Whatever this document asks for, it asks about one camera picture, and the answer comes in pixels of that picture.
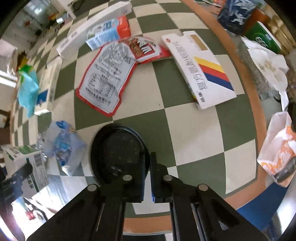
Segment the small red snack packet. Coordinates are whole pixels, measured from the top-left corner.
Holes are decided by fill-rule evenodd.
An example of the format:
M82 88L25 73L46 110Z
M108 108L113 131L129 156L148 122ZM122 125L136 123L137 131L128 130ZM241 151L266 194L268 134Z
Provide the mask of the small red snack packet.
M147 37L134 36L122 39L120 42L128 45L139 64L150 63L171 56L165 47Z

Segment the black round lid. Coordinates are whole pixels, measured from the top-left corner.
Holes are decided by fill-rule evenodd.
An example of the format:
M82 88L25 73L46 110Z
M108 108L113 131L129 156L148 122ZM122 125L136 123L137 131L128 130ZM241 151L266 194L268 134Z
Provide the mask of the black round lid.
M100 185L110 184L124 175L145 180L149 170L148 149L133 129L108 124L94 136L89 160Z

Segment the white blue medicine box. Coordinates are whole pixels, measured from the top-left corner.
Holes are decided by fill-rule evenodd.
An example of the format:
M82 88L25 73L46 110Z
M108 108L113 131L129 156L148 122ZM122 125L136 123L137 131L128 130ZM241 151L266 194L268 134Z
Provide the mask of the white blue medicine box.
M62 58L57 56L43 70L34 115L43 115L52 111L62 62Z

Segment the orange white paper bag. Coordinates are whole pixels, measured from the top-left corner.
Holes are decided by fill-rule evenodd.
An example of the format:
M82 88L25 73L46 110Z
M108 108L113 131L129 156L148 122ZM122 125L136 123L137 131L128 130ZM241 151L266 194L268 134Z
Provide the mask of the orange white paper bag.
M290 184L295 175L295 131L288 112L271 117L257 162L276 184Z

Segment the green round container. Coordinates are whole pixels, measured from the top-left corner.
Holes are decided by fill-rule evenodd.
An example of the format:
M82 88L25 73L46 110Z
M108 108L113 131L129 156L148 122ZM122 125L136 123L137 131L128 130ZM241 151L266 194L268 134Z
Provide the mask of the green round container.
M280 42L273 36L267 27L260 21L257 21L244 36L252 41L257 42L262 47L265 47L276 54L282 52Z

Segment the white box striped medicine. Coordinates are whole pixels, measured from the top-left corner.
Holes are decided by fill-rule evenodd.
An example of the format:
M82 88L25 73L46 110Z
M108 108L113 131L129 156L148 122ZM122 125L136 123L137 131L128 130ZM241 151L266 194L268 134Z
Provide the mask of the white box striped medicine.
M237 97L217 58L195 31L162 35L198 109L203 110Z

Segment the left handheld gripper device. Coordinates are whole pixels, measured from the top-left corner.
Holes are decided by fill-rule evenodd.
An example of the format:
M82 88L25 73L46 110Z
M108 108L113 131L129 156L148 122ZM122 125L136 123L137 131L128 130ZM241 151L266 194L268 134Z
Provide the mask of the left handheld gripper device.
M30 163L24 164L10 178L1 168L1 240L25 240L25 236L13 216L12 203L22 196L23 181L32 174Z

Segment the crumpled blue plastic wrapper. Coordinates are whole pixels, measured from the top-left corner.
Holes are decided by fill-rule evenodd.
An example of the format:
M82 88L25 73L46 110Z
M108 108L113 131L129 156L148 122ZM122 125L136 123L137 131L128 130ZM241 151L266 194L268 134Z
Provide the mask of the crumpled blue plastic wrapper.
M83 160L86 144L64 120L53 121L40 133L37 147L47 158L55 158L62 171L72 176Z

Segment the blue chair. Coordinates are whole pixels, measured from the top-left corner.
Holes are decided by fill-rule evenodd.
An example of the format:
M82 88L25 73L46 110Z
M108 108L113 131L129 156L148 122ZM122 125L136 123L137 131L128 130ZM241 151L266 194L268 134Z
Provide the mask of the blue chair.
M237 211L258 230L263 231L280 206L287 190L288 188L273 183Z

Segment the blue water bottle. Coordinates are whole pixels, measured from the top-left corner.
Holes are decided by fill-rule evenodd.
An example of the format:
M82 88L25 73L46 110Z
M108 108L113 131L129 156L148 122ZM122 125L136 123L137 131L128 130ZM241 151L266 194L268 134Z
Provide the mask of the blue water bottle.
M218 15L221 26L236 35L243 32L243 26L251 16L257 3L248 0L228 0Z

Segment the green white checkered mat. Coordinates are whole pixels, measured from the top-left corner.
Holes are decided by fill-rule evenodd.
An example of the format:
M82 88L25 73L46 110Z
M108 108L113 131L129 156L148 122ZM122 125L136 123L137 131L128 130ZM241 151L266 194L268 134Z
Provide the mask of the green white checkered mat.
M138 65L113 117L89 107L76 90L95 52L86 46L66 60L57 81L53 110L26 117L14 101L11 142L32 145L52 121L67 121L90 145L104 125L136 130L169 173L186 184L208 184L233 208L241 208L266 189L266 173L256 157L266 135L255 86L235 45L216 19L193 1L132 1L128 20L135 35L160 41L165 34L196 31L222 65L236 98L206 110L193 101L172 58Z

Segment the teal green paper bag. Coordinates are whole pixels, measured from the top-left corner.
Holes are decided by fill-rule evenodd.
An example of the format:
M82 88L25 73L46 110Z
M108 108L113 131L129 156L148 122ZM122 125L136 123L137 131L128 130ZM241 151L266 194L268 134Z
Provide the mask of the teal green paper bag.
M31 118L34 115L39 92L37 74L34 67L30 65L24 65L18 72L21 75L18 102L20 106L27 109L27 117Z

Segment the blue red milk carton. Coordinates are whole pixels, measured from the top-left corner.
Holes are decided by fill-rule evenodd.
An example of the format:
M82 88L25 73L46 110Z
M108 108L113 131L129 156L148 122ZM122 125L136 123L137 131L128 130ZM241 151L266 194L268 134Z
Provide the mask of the blue red milk carton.
M130 25L126 16L105 21L91 28L86 36L86 44L91 50L101 46L128 38L131 36Z

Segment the red white snack wrapper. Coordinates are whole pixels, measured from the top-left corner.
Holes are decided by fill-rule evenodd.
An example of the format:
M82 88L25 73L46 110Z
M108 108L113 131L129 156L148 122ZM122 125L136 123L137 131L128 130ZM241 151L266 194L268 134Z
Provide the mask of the red white snack wrapper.
M112 117L136 66L136 58L128 44L119 41L106 44L86 69L76 96L91 108Z

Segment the crumpled white paper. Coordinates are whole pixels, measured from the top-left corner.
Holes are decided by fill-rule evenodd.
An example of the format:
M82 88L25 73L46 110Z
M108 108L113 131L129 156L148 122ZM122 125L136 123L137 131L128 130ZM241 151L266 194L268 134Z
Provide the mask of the crumpled white paper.
M282 109L286 109L289 67L284 56L245 37L241 38L237 52L250 71L259 98L279 97Z

